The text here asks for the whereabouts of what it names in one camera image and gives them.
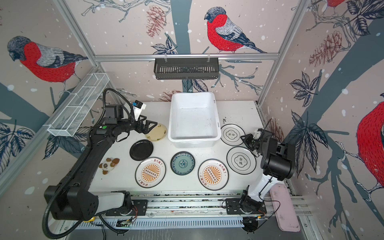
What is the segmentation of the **white green-rimmed plate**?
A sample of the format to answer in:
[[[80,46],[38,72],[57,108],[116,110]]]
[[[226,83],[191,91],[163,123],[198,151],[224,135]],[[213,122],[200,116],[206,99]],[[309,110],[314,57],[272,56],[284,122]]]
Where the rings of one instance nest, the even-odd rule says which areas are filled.
[[[221,140],[232,147],[240,146],[243,141],[241,136],[245,135],[245,131],[235,124],[227,124],[221,127]]]
[[[244,147],[233,147],[227,153],[229,167],[240,175],[251,174],[257,166],[254,154]]]

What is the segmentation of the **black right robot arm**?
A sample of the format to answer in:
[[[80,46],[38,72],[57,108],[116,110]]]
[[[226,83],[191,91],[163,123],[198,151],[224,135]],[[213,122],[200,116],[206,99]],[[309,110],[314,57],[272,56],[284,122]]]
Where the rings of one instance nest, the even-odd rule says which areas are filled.
[[[261,157],[262,176],[255,183],[247,186],[247,197],[262,202],[271,188],[290,179],[295,171],[296,149],[291,144],[278,141],[275,134],[258,129],[255,134],[241,136],[246,148],[257,152]]]

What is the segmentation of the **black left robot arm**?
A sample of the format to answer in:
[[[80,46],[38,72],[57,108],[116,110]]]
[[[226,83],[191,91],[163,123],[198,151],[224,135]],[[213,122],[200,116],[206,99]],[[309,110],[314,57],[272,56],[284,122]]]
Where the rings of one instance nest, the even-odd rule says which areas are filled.
[[[101,121],[86,134],[87,146],[75,165],[56,186],[49,186],[44,197],[46,214],[55,220],[87,221],[97,214],[119,208],[124,204],[122,191],[99,196],[89,191],[99,164],[122,133],[149,133],[157,122],[145,116],[129,113],[122,105],[107,106]]]

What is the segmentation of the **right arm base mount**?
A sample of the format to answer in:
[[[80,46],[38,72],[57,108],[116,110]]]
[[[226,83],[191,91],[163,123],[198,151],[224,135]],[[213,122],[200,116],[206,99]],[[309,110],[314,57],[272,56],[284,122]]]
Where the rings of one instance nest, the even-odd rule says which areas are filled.
[[[266,207],[264,202],[258,202],[253,200],[249,195],[249,186],[245,190],[240,198],[227,198],[225,199],[224,208],[228,215],[266,215]]]

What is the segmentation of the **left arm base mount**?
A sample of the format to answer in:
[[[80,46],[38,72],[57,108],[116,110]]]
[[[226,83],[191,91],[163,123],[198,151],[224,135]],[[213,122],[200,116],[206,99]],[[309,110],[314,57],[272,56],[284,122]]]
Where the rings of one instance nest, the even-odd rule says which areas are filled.
[[[119,208],[111,209],[106,212],[109,217],[137,217],[145,216],[148,206],[148,200],[132,200],[129,192],[124,192],[123,205]]]

